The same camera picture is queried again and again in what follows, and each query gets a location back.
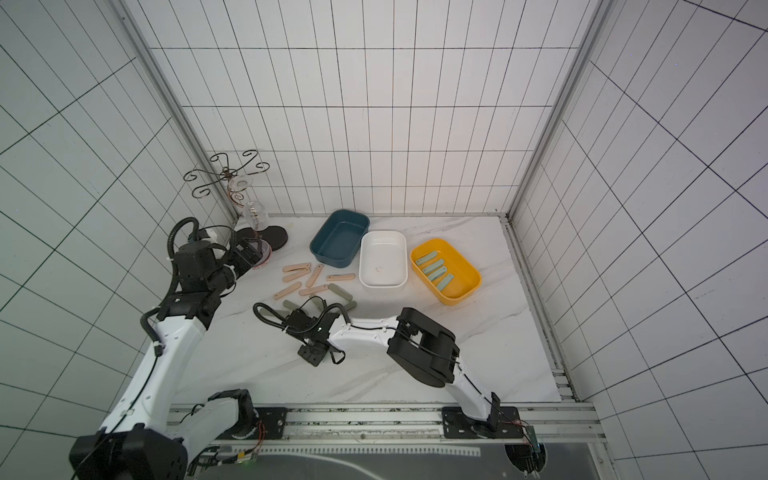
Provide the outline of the white storage box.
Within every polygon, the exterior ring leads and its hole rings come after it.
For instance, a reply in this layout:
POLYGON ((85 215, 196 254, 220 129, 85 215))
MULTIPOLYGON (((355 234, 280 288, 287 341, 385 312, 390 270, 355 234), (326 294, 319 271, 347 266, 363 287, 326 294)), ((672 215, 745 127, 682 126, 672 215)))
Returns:
POLYGON ((406 237, 394 230, 366 233, 361 241, 358 276, 368 290, 402 289, 408 280, 406 237))

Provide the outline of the mint green folding knife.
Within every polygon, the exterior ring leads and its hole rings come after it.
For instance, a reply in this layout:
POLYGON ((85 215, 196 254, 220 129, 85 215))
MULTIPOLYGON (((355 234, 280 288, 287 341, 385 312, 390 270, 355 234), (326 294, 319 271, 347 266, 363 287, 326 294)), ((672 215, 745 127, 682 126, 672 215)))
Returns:
POLYGON ((444 260, 443 259, 438 259, 437 261, 427 265, 422 270, 422 272, 424 274, 431 274, 432 272, 434 272, 434 271, 438 270, 439 268, 441 268, 443 265, 444 265, 444 260))
POLYGON ((418 258, 416 260, 416 264, 419 265, 419 266, 424 265, 424 264, 426 264, 427 262, 433 260, 436 257, 437 257, 437 252, 436 251, 432 251, 432 252, 428 253, 427 255, 424 255, 424 256, 418 258))
POLYGON ((434 282, 437 279, 439 279, 442 276, 444 276, 446 273, 447 273, 447 267, 446 266, 441 266, 441 267, 437 268, 436 270, 434 270, 433 272, 431 272, 428 275, 428 280, 430 282, 434 282))
POLYGON ((453 274, 446 274, 440 282, 437 284, 436 288, 439 292, 442 292, 454 279, 453 274))

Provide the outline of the yellow storage box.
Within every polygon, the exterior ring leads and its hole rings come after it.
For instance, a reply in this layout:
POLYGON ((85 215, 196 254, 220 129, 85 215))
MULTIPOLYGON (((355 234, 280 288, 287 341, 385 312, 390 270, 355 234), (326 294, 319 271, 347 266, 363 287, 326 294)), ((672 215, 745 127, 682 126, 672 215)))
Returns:
POLYGON ((483 278, 480 272, 448 241, 441 238, 433 238, 416 246, 410 252, 411 267, 417 277, 428 287, 428 289, 446 306, 455 306, 470 297, 482 285, 483 278), (417 265, 416 260, 428 253, 436 251, 437 257, 424 265, 417 265), (429 274, 424 274, 422 270, 429 264, 444 260, 447 267, 446 274, 453 274, 454 279, 442 291, 436 288, 441 278, 434 282, 428 280, 429 274))

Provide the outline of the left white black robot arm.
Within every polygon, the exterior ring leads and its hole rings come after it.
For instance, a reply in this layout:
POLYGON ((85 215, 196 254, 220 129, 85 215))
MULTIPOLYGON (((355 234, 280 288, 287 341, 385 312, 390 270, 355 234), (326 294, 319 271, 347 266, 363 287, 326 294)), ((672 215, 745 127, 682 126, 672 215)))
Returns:
POLYGON ((167 240, 171 284, 140 325, 151 343, 135 376, 96 433, 75 440, 75 479, 182 479, 189 465, 221 435, 261 437, 265 427, 245 389, 217 392, 176 427, 168 418, 192 354, 208 331, 223 293, 238 278, 235 247, 201 234, 194 217, 180 220, 167 240))

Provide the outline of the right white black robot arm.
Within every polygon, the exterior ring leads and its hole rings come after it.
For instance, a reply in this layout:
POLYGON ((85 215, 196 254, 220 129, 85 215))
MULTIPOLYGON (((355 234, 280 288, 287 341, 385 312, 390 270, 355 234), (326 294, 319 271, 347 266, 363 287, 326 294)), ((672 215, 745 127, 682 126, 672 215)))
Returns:
POLYGON ((414 308, 381 319, 353 319, 340 304, 327 306, 316 317, 295 309, 278 327, 302 342, 299 355, 313 366, 327 355, 339 354, 340 359, 332 360, 338 364, 353 350, 383 350, 419 383, 446 390, 474 433, 493 438, 500 430, 498 396, 470 379, 455 335, 414 308))

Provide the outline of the dark teal storage box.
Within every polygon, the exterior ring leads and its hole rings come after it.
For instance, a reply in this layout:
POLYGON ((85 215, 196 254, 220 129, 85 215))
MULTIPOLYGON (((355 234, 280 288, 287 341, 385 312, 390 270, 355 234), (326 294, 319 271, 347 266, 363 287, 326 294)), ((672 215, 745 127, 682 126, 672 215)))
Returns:
POLYGON ((347 209, 334 211, 310 242, 310 252, 324 265, 348 267, 369 227, 370 219, 365 214, 347 209))

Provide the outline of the pink glass bowl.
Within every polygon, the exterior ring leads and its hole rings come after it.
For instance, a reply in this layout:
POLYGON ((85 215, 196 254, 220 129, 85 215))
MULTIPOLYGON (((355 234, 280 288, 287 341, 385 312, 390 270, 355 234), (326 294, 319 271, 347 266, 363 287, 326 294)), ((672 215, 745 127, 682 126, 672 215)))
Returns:
POLYGON ((260 258, 258 261, 254 264, 253 268, 260 268, 262 265, 266 264, 268 260, 270 259, 270 256, 272 254, 272 248, 268 242, 266 242, 263 239, 260 239, 258 242, 259 248, 260 248, 260 258))

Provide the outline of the metal scroll cup rack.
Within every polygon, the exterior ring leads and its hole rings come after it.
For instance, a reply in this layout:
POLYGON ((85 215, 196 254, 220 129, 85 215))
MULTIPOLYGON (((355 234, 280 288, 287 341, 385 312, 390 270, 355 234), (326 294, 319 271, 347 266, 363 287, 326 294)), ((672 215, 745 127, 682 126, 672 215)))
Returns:
MULTIPOLYGON (((258 200, 250 194, 255 178, 267 173, 271 165, 260 158, 256 149, 245 150, 241 156, 244 162, 240 166, 233 166, 226 152, 217 152, 208 159, 211 164, 210 168, 197 167, 184 173, 183 180, 187 183, 196 182, 200 176, 209 177, 207 183, 192 187, 193 197, 200 199, 208 196, 212 189, 219 185, 224 189, 229 201, 243 215, 244 204, 251 199, 258 200)), ((255 232, 261 239, 270 244, 273 252, 282 249, 288 243, 287 230, 284 227, 273 225, 271 221, 268 228, 255 232)))

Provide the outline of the clear glass on rack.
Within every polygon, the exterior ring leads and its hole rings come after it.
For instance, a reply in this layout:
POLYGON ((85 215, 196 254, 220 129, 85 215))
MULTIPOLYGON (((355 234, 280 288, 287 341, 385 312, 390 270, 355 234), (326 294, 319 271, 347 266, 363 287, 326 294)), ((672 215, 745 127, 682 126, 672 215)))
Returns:
POLYGON ((248 225, 257 232, 263 231, 270 226, 269 215, 258 200, 248 200, 243 207, 243 218, 248 225))

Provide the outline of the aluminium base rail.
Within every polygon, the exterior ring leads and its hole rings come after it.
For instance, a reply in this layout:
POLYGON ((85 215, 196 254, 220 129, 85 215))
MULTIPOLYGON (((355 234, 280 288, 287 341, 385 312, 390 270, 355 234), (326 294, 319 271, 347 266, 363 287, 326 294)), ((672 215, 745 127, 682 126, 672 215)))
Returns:
POLYGON ((597 413, 582 403, 502 407, 493 433, 481 433, 456 406, 423 404, 258 405, 268 445, 605 443, 597 413))

